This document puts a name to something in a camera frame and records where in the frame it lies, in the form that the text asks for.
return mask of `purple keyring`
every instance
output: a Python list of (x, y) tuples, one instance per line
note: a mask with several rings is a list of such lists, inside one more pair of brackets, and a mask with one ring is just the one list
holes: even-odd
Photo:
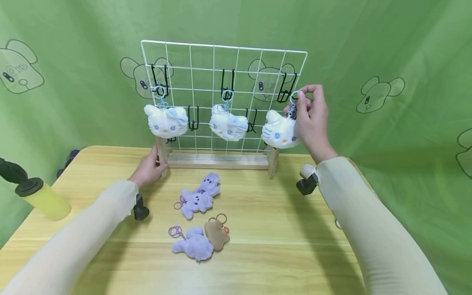
[(174, 209), (180, 210), (185, 203), (187, 203), (187, 201), (184, 199), (184, 197), (180, 196), (180, 201), (174, 204)]
[(169, 228), (169, 236), (173, 237), (174, 239), (184, 236), (182, 233), (182, 228), (178, 225)]

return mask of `hand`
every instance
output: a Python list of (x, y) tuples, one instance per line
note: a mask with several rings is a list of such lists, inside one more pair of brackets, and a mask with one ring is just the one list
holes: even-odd
[[(307, 98), (306, 93), (313, 93), (313, 100)], [(297, 97), (296, 130), (313, 160), (318, 164), (337, 157), (328, 140), (328, 107), (323, 86), (307, 85), (298, 91)], [(291, 105), (285, 107), (284, 112), (290, 108)]]
[(156, 143), (152, 146), (149, 155), (144, 156), (139, 162), (138, 167), (133, 172), (129, 181), (136, 183), (141, 189), (143, 186), (154, 182), (160, 178), (162, 173), (167, 169), (167, 163), (161, 162), (159, 166), (156, 165), (157, 160), (157, 145)]

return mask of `beige sleeve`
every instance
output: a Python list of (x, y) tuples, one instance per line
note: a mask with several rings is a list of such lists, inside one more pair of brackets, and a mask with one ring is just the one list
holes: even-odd
[(138, 187), (120, 180), (53, 236), (3, 289), (1, 295), (69, 294), (85, 266), (117, 225), (131, 214)]
[(372, 295), (447, 294), (415, 240), (345, 158), (317, 167), (320, 191), (361, 267)]

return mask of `white cat face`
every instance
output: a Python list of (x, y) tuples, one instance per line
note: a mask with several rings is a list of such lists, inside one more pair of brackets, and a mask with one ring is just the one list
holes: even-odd
[(287, 149), (300, 143), (295, 120), (283, 117), (274, 110), (267, 112), (267, 123), (262, 127), (262, 139), (278, 149)]
[(210, 129), (226, 141), (239, 141), (248, 128), (247, 118), (235, 116), (218, 104), (211, 108)]
[(149, 129), (155, 136), (172, 138), (187, 132), (188, 117), (182, 107), (159, 109), (148, 104), (144, 112), (148, 115)]

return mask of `wooden table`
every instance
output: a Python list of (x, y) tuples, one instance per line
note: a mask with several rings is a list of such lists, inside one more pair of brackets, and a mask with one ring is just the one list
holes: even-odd
[[(72, 205), (50, 221), (33, 210), (0, 251), (0, 289), (28, 259), (117, 179), (134, 171), (144, 148), (92, 146), (82, 150), (53, 185)], [(209, 170), (173, 169), (141, 193), (151, 215), (133, 216), (115, 230), (80, 277), (73, 294), (362, 294), (359, 265), (318, 189), (302, 196), (295, 183), (306, 155), (279, 158), (274, 180), (266, 171), (214, 170), (221, 194), (213, 209), (187, 221), (173, 209), (184, 188), (198, 187)], [(203, 226), (228, 216), (231, 241), (209, 261), (171, 252), (168, 228)]]

